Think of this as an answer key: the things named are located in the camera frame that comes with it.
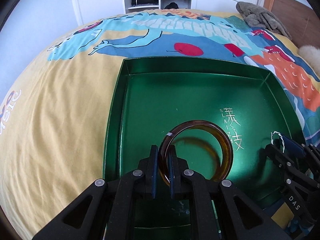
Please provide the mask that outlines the white fluffy pillow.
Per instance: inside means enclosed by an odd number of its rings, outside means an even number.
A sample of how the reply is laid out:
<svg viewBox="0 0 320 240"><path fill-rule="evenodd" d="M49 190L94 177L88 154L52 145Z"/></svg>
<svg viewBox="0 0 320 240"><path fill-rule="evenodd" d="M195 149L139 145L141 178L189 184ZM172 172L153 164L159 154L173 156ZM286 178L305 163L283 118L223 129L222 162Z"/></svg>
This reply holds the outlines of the white fluffy pillow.
<svg viewBox="0 0 320 240"><path fill-rule="evenodd" d="M313 71L320 75L320 49L311 45L304 45L298 49L299 55L305 59Z"/></svg>

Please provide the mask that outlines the grey-brown crumpled towel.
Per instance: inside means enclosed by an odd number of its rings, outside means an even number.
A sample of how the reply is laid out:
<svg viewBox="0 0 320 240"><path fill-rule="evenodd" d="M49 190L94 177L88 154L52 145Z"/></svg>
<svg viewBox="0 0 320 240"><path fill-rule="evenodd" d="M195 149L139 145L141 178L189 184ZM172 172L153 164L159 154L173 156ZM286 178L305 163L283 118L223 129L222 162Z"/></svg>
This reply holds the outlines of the grey-brown crumpled towel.
<svg viewBox="0 0 320 240"><path fill-rule="evenodd" d="M248 2L238 2L235 7L250 27L264 28L292 40L291 34L281 20L264 7Z"/></svg>

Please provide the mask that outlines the amber translucent bangle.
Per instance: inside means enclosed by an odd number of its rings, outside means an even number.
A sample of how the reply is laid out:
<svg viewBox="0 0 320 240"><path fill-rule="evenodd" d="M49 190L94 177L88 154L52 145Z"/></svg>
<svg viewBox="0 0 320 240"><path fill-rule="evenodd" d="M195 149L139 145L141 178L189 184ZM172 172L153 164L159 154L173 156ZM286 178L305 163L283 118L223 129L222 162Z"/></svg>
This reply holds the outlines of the amber translucent bangle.
<svg viewBox="0 0 320 240"><path fill-rule="evenodd" d="M190 120L183 122L174 128L172 128L167 135L162 140L159 147L159 174L164 182L169 186L169 168L168 168L168 158L169 158L169 146L173 140L183 131L188 129L199 129L208 132L218 141L222 150L222 164L220 168L217 168L211 181L221 181L227 178L229 175L232 164L233 164L233 147L232 143L225 133L225 131L218 125L206 121L206 120Z"/></svg>

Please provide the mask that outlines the colourful illustrated bed cover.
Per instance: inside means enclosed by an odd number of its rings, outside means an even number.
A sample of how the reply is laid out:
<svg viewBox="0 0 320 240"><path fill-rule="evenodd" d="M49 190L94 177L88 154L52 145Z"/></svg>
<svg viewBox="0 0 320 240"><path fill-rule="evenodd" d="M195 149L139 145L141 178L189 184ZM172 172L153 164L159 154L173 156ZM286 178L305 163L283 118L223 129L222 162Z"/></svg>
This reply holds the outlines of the colourful illustrated bed cover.
<svg viewBox="0 0 320 240"><path fill-rule="evenodd" d="M31 239L102 175L113 89L125 58L189 56L266 67L308 142L319 145L319 74L286 37L239 14L155 9L100 19L59 38L1 103L1 208Z"/></svg>

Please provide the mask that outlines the wooden headboard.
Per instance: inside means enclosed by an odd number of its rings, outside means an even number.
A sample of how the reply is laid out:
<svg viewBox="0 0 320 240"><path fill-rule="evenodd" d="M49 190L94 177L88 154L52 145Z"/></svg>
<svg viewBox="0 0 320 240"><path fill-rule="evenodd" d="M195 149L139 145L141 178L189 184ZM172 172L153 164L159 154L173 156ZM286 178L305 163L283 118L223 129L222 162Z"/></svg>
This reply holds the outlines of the wooden headboard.
<svg viewBox="0 0 320 240"><path fill-rule="evenodd" d="M264 0L264 8L280 19L298 48L319 47L320 23L313 9L296 0Z"/></svg>

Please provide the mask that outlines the green metallic tray box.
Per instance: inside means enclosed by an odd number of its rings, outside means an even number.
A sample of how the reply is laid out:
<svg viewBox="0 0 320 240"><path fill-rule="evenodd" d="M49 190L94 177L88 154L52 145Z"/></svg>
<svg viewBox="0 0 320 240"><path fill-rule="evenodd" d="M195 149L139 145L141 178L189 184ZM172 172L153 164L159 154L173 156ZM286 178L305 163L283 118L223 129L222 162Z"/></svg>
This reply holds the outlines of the green metallic tray box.
<svg viewBox="0 0 320 240"><path fill-rule="evenodd" d="M272 72L246 64L191 57L126 59L112 92L103 176L137 168L175 126L206 120L232 141L228 175L265 209L280 200L280 169L264 154L277 131L303 143L298 117Z"/></svg>

